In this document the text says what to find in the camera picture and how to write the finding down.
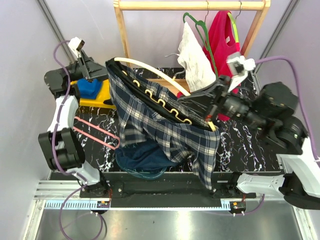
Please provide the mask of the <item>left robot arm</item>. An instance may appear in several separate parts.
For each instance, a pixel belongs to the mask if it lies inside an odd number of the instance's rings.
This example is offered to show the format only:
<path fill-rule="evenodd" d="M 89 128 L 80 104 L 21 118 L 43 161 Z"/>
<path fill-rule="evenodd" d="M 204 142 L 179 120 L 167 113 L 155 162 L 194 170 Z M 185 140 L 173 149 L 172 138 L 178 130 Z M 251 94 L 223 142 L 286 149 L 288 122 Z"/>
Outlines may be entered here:
<path fill-rule="evenodd" d="M 78 86 L 71 82 L 80 79 L 100 81 L 106 75 L 106 68 L 87 56 L 84 50 L 70 65 L 48 71 L 44 82 L 54 96 L 56 108 L 48 130 L 38 135 L 48 167 L 76 177 L 85 190 L 97 198 L 108 193 L 108 184 L 101 171 L 86 161 L 84 149 L 74 133 L 74 118 L 81 94 Z"/>

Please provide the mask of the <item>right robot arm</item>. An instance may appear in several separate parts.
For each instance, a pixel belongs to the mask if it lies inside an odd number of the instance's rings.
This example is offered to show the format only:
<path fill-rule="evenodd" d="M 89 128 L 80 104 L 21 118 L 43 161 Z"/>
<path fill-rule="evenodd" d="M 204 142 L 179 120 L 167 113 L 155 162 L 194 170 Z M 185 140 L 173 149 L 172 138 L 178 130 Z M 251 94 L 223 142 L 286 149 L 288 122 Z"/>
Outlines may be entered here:
<path fill-rule="evenodd" d="M 320 208 L 320 169 L 308 156 L 311 135 L 304 124 L 294 116 L 298 97 L 282 82 L 263 87 L 256 99 L 228 92 L 230 79 L 221 76 L 215 83 L 178 101 L 205 121 L 218 114 L 259 131 L 263 144 L 282 155 L 290 173 L 282 175 L 250 175 L 234 172 L 225 189 L 232 198 L 243 194 L 281 196 L 294 207 L 306 210 Z"/>

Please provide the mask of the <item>navy plaid skirt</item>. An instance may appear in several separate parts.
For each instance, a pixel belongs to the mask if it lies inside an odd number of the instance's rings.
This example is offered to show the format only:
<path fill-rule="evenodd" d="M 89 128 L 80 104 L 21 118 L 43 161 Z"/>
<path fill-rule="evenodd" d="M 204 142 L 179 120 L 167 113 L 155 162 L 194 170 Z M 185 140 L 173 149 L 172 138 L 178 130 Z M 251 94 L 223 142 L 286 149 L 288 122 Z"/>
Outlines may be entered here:
<path fill-rule="evenodd" d="M 191 159 L 192 172 L 208 190 L 220 145 L 219 130 L 208 131 L 167 121 L 147 121 L 118 115 L 120 146 L 116 162 L 128 173 L 140 178 L 156 178 L 168 167 Z"/>

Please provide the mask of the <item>cream plastic hanger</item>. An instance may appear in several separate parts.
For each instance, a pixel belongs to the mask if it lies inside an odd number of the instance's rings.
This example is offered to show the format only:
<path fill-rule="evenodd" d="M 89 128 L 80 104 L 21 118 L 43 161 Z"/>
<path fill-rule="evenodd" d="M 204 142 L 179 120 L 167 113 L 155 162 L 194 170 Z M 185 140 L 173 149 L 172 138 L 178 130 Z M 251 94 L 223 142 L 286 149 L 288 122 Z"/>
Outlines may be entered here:
<path fill-rule="evenodd" d="M 166 81 L 149 80 L 122 64 L 117 57 L 105 62 L 109 75 L 110 95 L 118 112 L 119 120 L 129 118 L 147 123 L 166 121 L 170 124 L 184 124 L 204 131 L 218 128 L 212 122 L 205 122 L 189 107 L 178 102 L 173 93 L 176 87 Z"/>

